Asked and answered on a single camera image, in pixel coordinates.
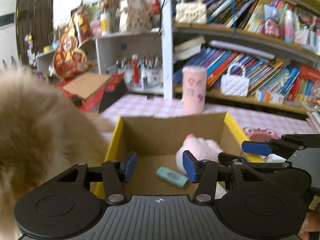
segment purple book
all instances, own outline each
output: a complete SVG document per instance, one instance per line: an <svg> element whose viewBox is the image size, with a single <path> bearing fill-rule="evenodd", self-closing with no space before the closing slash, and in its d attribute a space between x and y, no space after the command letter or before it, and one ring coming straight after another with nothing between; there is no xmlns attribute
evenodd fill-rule
<svg viewBox="0 0 320 240"><path fill-rule="evenodd" d="M214 62L223 52L223 49L218 49L217 52L213 54L213 56L209 58L202 66L209 67L212 64L212 62Z"/></svg>

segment pink checkered tablecloth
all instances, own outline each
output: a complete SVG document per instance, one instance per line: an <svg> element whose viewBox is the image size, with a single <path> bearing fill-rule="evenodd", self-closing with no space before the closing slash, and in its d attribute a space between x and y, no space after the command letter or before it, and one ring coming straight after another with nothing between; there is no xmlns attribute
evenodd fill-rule
<svg viewBox="0 0 320 240"><path fill-rule="evenodd" d="M314 133L306 121L267 114L230 106L206 104L204 113L229 112L241 128L272 129L278 136L282 134ZM116 123L119 116L173 117L183 115L181 101L161 97L147 99L146 96L126 95L106 109L102 115Z"/></svg>

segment blue ribbon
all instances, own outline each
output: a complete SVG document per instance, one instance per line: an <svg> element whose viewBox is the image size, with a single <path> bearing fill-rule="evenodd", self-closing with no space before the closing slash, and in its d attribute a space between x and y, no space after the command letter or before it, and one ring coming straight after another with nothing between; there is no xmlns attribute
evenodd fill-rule
<svg viewBox="0 0 320 240"><path fill-rule="evenodd" d="M235 7L235 1L231 0L231 11L232 11L232 16L235 19L236 17L236 7ZM237 26L236 26L236 21L233 21L233 28L234 28L234 33L233 33L233 38L236 37L236 31L237 31Z"/></svg>

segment dark brown door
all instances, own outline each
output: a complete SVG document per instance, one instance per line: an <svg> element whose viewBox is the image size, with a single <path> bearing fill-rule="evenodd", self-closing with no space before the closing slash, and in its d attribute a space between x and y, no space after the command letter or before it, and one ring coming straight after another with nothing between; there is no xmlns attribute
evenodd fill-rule
<svg viewBox="0 0 320 240"><path fill-rule="evenodd" d="M28 65L28 44L25 36L31 31L34 48L32 52L43 52L43 47L49 45L48 34L52 33L52 3L53 0L17 0L16 6L16 36L18 54L23 64Z"/></svg>

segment brown fur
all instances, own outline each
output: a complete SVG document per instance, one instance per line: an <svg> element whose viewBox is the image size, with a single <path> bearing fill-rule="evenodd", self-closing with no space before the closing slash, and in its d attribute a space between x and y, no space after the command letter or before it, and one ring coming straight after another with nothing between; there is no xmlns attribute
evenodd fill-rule
<svg viewBox="0 0 320 240"><path fill-rule="evenodd" d="M0 240L17 239L13 207L24 194L75 163L101 165L108 144L97 127L113 131L29 72L0 76Z"/></svg>

